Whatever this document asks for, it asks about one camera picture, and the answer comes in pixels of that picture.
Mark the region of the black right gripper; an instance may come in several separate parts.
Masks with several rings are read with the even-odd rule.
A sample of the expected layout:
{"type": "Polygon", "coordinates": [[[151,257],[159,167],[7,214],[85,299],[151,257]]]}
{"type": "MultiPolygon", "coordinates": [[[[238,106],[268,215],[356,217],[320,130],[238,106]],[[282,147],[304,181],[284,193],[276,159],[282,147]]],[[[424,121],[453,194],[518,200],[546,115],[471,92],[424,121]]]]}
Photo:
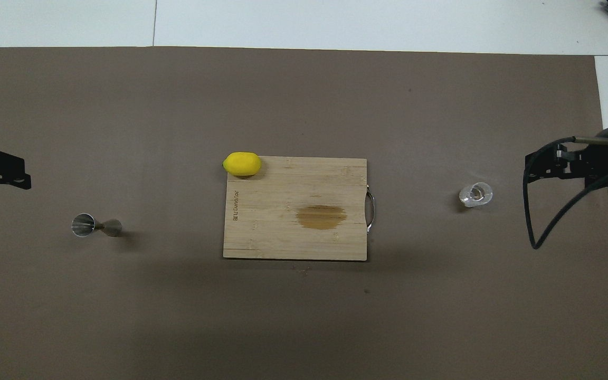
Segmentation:
{"type": "MultiPolygon", "coordinates": [[[[608,139],[608,128],[599,132],[596,137],[608,139]]],[[[584,186],[588,187],[605,175],[608,175],[608,145],[589,144],[585,150],[574,151],[547,147],[526,155],[527,183],[555,177],[584,178],[584,186]]]]}

